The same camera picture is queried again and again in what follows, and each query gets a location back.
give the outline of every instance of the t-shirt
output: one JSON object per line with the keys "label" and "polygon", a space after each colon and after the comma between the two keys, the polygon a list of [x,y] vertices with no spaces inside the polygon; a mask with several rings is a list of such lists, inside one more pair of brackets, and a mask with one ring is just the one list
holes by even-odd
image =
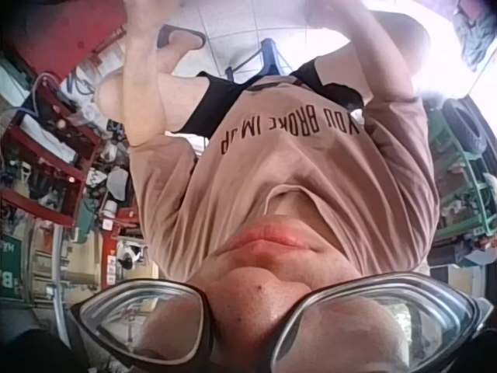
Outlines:
{"label": "t-shirt", "polygon": [[364,126],[281,78],[242,93],[198,159],[184,138],[130,150],[141,227],[163,274],[187,281],[246,221],[304,193],[364,276],[414,270],[439,214],[420,99],[371,102]]}

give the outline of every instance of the eyeglasses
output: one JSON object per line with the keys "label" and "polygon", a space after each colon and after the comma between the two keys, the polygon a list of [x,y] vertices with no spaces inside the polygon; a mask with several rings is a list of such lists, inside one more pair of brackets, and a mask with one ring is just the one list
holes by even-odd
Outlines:
{"label": "eyeglasses", "polygon": [[[389,274],[323,288],[287,314],[255,372],[440,371],[492,311],[430,277]],[[127,367],[221,369],[210,361],[214,319],[187,284],[134,280],[71,308],[78,324]]]}

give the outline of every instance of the lips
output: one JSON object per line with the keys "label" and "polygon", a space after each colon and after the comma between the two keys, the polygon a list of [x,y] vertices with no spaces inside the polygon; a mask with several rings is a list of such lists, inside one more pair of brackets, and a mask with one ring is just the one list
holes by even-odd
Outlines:
{"label": "lips", "polygon": [[241,249],[257,241],[276,243],[285,249],[311,249],[294,229],[271,223],[257,225],[243,232],[234,242],[222,249],[220,254]]}

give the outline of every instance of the black eyeglass frame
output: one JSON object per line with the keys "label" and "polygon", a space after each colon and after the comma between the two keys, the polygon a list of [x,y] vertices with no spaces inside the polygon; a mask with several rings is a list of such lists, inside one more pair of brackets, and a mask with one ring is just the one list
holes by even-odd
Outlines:
{"label": "black eyeglass frame", "polygon": [[[413,274],[413,273],[397,273],[397,274],[382,274],[377,276],[365,277],[359,280],[347,281],[341,284],[334,284],[332,286],[321,288],[316,291],[311,292],[310,294],[305,295],[301,300],[299,300],[287,313],[287,315],[280,322],[280,326],[277,331],[274,333],[271,342],[268,343],[266,347],[266,352],[260,363],[257,365],[257,368],[252,371],[252,373],[272,373],[272,361],[274,358],[274,354],[277,352],[276,348],[280,343],[282,336],[285,334],[287,328],[291,326],[292,319],[295,317],[297,313],[299,313],[299,309],[309,302],[311,299],[316,297],[317,295],[324,294],[333,289],[336,289],[336,292],[332,293],[336,295],[336,298],[341,298],[339,295],[342,294],[340,288],[346,288],[347,292],[354,291],[357,289],[364,288],[365,285],[371,285],[371,281],[374,281],[375,284],[387,284],[398,283],[399,279],[410,277],[418,280],[425,280],[431,284],[434,284],[438,287],[443,288],[445,291],[453,292],[464,298],[467,301],[467,304],[471,307],[472,311],[472,320],[471,326],[468,327],[465,331],[465,334],[462,335],[456,343],[452,343],[450,348],[444,351],[444,356],[441,359],[436,361],[431,361],[429,364],[426,364],[420,369],[416,369],[416,373],[429,373],[429,372],[438,372],[443,368],[446,368],[452,361],[455,360],[455,354],[465,344],[470,341],[472,337],[476,334],[479,327],[482,325],[482,315],[480,306],[478,302],[463,294],[459,291],[456,291],[449,287],[448,285],[441,283],[437,280],[432,279],[431,277],[427,277],[421,274]],[[140,281],[148,281],[154,282],[156,284],[165,284],[165,285],[175,285],[176,287],[184,287],[191,291],[195,291],[202,301],[203,307],[203,325],[202,331],[200,334],[200,341],[198,343],[198,348],[195,351],[195,354],[191,359],[182,364],[168,364],[166,362],[163,363],[152,363],[149,361],[145,361],[139,357],[131,357],[128,354],[124,354],[120,350],[114,348],[113,346],[106,343],[104,340],[100,339],[97,335],[94,334],[90,328],[82,321],[81,319],[81,309],[82,307],[91,302],[96,297],[102,297],[106,292],[115,290],[118,287],[125,287],[125,285],[139,283]],[[209,302],[207,300],[207,296],[200,289],[189,285],[183,284],[175,281],[168,280],[155,280],[155,279],[137,279],[137,280],[129,280],[124,281],[119,284],[113,285],[110,288],[107,288],[105,291],[98,293],[97,295],[93,295],[91,298],[86,299],[85,301],[78,303],[77,305],[73,305],[71,307],[71,314],[75,318],[76,322],[83,328],[84,331],[94,340],[98,345],[101,346],[104,350],[107,350],[111,355],[113,355],[118,361],[120,361],[127,368],[136,367],[141,369],[142,371],[150,372],[150,373],[197,373],[198,371],[202,372],[231,372],[232,370],[227,369],[225,367],[221,367],[218,364],[215,364],[210,361],[210,356],[212,354],[212,350],[214,347],[214,319],[212,315],[212,310],[210,308]]]}

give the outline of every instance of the nose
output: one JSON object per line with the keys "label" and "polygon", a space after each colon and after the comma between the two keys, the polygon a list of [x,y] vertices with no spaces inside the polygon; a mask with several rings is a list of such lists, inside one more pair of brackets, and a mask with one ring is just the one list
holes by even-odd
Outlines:
{"label": "nose", "polygon": [[251,368],[279,321],[311,289],[261,268],[238,268],[205,289],[224,356]]}

